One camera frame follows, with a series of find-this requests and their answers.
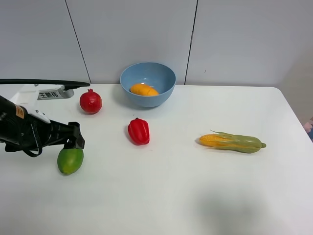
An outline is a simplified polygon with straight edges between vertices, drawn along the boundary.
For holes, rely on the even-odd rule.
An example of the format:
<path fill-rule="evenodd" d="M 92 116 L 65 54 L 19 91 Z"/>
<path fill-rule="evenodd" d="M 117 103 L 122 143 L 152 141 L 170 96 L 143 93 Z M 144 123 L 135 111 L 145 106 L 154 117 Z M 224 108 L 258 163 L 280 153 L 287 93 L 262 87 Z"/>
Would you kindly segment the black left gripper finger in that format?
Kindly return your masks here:
<path fill-rule="evenodd" d="M 63 131 L 64 149 L 84 149 L 85 140 L 78 122 L 69 122 Z"/>

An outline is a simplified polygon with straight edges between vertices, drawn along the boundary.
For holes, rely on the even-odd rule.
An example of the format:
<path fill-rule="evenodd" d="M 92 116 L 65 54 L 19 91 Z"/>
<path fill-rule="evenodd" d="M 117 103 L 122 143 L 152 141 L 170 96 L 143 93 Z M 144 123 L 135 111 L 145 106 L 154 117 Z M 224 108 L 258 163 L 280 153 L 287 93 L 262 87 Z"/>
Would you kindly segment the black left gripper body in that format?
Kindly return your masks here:
<path fill-rule="evenodd" d="M 42 153 L 43 148 L 64 145 L 63 131 L 67 125 L 51 121 L 44 123 L 15 104 L 4 106 L 4 150 L 9 153 Z"/>

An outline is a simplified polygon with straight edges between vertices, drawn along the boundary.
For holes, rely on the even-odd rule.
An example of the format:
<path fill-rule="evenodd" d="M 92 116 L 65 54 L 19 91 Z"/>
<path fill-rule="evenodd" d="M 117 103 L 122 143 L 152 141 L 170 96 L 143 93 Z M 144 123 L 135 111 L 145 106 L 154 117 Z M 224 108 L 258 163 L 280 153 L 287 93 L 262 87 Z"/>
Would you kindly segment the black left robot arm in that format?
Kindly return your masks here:
<path fill-rule="evenodd" d="M 31 107 L 15 104 L 0 97 L 0 142 L 5 151 L 22 151 L 30 157 L 42 154 L 43 148 L 63 145 L 64 149 L 84 149 L 80 124 L 63 124 Z"/>

